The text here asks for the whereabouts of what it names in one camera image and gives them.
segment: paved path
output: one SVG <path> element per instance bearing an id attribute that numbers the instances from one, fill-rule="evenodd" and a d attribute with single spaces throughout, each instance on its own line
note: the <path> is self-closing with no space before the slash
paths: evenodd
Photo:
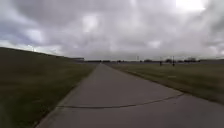
<path id="1" fill-rule="evenodd" d="M 224 128 L 224 106 L 100 64 L 37 128 Z"/>

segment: cloudy sky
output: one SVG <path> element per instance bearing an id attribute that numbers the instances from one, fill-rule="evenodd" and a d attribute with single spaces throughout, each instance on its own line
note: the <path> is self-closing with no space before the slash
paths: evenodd
<path id="1" fill-rule="evenodd" d="M 0 0 L 0 46 L 86 59 L 224 58 L 222 0 Z"/>

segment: cloud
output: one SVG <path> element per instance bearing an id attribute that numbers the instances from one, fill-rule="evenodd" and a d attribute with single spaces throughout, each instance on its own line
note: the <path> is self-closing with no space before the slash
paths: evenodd
<path id="1" fill-rule="evenodd" d="M 0 28 L 8 25 L 0 39 L 42 52 L 129 60 L 223 56 L 221 0 L 0 1 L 8 10 L 0 11 Z"/>
<path id="2" fill-rule="evenodd" d="M 31 40 L 38 42 L 38 43 L 43 43 L 45 42 L 45 37 L 43 33 L 38 30 L 38 29 L 27 29 L 24 32 Z"/>

